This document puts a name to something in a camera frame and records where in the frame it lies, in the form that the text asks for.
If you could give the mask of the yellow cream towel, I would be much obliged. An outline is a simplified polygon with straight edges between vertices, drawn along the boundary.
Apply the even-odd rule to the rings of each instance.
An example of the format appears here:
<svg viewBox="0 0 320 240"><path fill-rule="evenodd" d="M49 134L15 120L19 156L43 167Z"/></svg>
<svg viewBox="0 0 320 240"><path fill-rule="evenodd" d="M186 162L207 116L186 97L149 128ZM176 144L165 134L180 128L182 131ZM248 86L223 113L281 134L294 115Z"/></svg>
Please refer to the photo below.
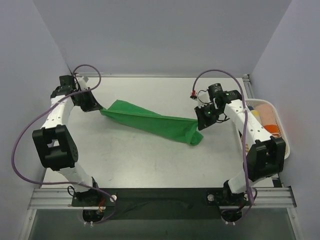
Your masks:
<svg viewBox="0 0 320 240"><path fill-rule="evenodd" d="M257 119L257 121L261 124L262 121L261 121L261 117L260 117L259 112L257 110L255 110L255 109L251 110L250 112Z"/></svg>

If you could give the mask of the green cloth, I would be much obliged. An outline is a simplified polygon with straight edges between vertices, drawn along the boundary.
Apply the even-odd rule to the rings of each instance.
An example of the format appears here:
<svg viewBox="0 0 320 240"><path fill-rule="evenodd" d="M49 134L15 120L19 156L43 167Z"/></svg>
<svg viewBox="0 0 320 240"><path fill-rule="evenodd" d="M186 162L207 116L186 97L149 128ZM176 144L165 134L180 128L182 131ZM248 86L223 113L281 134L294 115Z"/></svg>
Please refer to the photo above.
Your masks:
<svg viewBox="0 0 320 240"><path fill-rule="evenodd" d="M161 115L124 100L116 100L109 108L101 109L100 114L116 123L189 146L198 145L204 138L198 132L196 119Z"/></svg>

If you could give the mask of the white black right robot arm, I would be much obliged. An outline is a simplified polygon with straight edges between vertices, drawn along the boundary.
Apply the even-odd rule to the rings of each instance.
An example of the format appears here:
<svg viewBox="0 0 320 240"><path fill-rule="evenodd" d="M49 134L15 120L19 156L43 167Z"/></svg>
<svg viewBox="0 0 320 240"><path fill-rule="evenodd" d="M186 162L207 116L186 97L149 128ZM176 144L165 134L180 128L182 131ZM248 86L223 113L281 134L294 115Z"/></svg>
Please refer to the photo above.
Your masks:
<svg viewBox="0 0 320 240"><path fill-rule="evenodd" d="M256 119L237 90L211 92L199 91L193 95L197 101L194 111L198 130L206 129L220 122L225 115L242 136L242 170L224 184L221 198L233 205L240 194L251 194L251 187L283 171L286 142L275 137Z"/></svg>

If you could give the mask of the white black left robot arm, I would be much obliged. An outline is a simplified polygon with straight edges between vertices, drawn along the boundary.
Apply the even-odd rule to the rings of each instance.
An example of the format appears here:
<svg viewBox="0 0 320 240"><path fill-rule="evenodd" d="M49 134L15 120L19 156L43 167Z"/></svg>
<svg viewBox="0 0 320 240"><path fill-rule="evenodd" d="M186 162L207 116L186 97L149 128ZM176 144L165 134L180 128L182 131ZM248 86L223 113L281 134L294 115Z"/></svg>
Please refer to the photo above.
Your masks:
<svg viewBox="0 0 320 240"><path fill-rule="evenodd" d="M87 86L86 76L59 77L60 85L50 95L52 111L45 123L32 132L32 139L42 166L64 176L72 185L73 196L95 206L101 201L101 193L96 190L97 182L79 164L79 152L68 128L68 120L74 107L85 113L101 110Z"/></svg>

